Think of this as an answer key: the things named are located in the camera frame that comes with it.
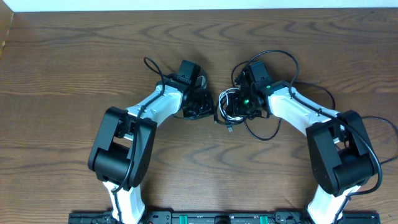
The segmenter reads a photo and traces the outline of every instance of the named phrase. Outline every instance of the wood grain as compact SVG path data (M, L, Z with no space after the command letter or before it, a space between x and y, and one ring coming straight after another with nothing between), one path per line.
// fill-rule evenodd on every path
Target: wood grain
M294 54L300 79L327 87L337 110L398 123L396 9L16 14L0 61L0 222L66 223L72 211L111 206L86 162L105 110L135 105L159 81L144 56L165 73L182 59L199 63L217 95L237 63L267 49ZM292 78L283 55L264 60L275 79ZM298 88L330 105L323 92ZM269 136L276 124L249 125ZM397 152L388 125L366 126L380 160ZM383 168L382 187L347 209L377 210L395 223L398 162ZM157 130L142 196L174 210L301 209L316 187L306 139L286 122L260 142L244 126L229 133L212 118L169 118Z
M8 30L11 26L11 21L14 13L8 8L3 0L0 0L0 58L2 48L6 44L6 37L8 35Z

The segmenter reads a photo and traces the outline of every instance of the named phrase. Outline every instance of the white backdrop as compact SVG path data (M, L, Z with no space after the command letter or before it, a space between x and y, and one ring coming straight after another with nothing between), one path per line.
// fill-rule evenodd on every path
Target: white backdrop
M14 12L398 7L398 0L4 0Z

